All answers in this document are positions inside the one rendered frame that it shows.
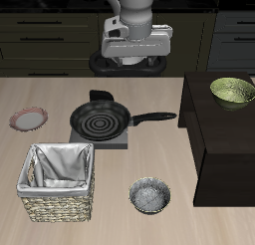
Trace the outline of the dark wooden cabinet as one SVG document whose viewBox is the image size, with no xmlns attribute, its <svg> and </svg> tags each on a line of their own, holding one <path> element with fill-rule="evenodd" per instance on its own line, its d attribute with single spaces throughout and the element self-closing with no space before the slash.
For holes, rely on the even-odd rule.
<svg viewBox="0 0 255 245">
<path fill-rule="evenodd" d="M 214 100 L 219 78 L 250 82 L 245 72 L 186 72 L 178 125 L 188 132 L 198 177 L 196 207 L 255 207 L 255 100 L 229 112 Z"/>
</svg>

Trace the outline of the small pink fluted dish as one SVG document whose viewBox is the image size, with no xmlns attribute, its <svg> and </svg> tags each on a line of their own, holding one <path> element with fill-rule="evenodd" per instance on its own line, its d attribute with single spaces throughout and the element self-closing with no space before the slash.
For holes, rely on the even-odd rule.
<svg viewBox="0 0 255 245">
<path fill-rule="evenodd" d="M 9 127 L 21 132 L 36 130 L 47 122 L 48 117 L 42 108 L 26 108 L 9 118 Z"/>
</svg>

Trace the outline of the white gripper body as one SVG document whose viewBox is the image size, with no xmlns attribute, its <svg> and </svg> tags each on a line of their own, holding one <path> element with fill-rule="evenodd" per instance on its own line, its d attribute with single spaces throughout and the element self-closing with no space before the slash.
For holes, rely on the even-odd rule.
<svg viewBox="0 0 255 245">
<path fill-rule="evenodd" d="M 104 57 L 167 56 L 170 53 L 173 30 L 168 25 L 153 25 L 150 35 L 143 40 L 129 40 L 128 31 L 125 28 L 120 28 L 119 32 L 125 35 L 110 37 L 108 33 L 103 33 L 102 55 Z"/>
</svg>

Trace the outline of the wicker basket with white lining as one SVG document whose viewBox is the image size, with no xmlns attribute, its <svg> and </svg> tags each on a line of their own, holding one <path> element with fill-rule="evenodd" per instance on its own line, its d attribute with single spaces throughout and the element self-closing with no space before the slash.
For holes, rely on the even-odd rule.
<svg viewBox="0 0 255 245">
<path fill-rule="evenodd" d="M 95 190 L 91 143 L 33 143 L 17 195 L 34 222 L 90 221 Z"/>
</svg>

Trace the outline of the green bowl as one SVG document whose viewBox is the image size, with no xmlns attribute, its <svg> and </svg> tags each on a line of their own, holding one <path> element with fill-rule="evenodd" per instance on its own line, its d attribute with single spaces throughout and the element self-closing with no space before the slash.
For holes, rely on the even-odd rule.
<svg viewBox="0 0 255 245">
<path fill-rule="evenodd" d="M 255 100 L 255 87 L 238 78 L 219 78 L 210 85 L 216 103 L 226 111 L 238 111 Z"/>
</svg>

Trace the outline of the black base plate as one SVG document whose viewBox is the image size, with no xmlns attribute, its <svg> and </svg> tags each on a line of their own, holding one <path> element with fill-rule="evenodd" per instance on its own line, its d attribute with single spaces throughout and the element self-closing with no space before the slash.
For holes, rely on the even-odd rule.
<svg viewBox="0 0 255 245">
<path fill-rule="evenodd" d="M 98 50 L 90 56 L 89 66 L 99 78 L 156 78 L 166 68 L 166 57 L 157 56 L 153 66 L 149 57 L 137 64 L 119 67 L 112 59 L 104 58 Z"/>
</svg>

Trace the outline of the black bowl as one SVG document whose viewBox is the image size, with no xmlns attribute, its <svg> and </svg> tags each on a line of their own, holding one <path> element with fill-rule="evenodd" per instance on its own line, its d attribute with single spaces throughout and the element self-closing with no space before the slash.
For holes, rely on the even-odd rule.
<svg viewBox="0 0 255 245">
<path fill-rule="evenodd" d="M 171 200 L 168 185 L 155 177 L 143 177 L 128 190 L 128 199 L 136 210 L 146 215 L 161 212 Z"/>
</svg>

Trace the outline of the dark grey stove plate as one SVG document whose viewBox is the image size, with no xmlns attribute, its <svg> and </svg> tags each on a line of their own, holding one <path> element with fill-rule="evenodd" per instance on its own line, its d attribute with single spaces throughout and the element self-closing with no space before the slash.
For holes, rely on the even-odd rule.
<svg viewBox="0 0 255 245">
<path fill-rule="evenodd" d="M 89 140 L 80 136 L 73 129 L 71 130 L 70 142 L 72 143 L 92 143 L 95 149 L 127 149 L 128 148 L 128 130 L 125 129 L 119 136 L 103 141 Z"/>
</svg>

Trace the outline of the black frying pan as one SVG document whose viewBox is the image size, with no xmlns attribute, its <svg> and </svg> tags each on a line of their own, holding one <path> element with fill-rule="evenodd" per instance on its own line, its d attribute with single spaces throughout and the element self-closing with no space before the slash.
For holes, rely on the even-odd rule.
<svg viewBox="0 0 255 245">
<path fill-rule="evenodd" d="M 132 116 L 128 109 L 113 101 L 92 101 L 76 108 L 71 127 L 83 138 L 106 141 L 121 135 L 128 126 L 142 122 L 166 121 L 177 117 L 174 113 L 148 113 Z"/>
</svg>

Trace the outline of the dark kitchen cupboards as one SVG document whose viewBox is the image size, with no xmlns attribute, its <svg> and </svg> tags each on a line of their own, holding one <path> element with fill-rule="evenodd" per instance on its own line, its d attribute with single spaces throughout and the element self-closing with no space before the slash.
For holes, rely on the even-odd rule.
<svg viewBox="0 0 255 245">
<path fill-rule="evenodd" d="M 205 70 L 218 10 L 214 0 L 153 3 L 153 22 L 173 28 L 160 77 Z M 0 0 L 0 77 L 95 77 L 90 56 L 112 16 L 107 0 Z"/>
</svg>

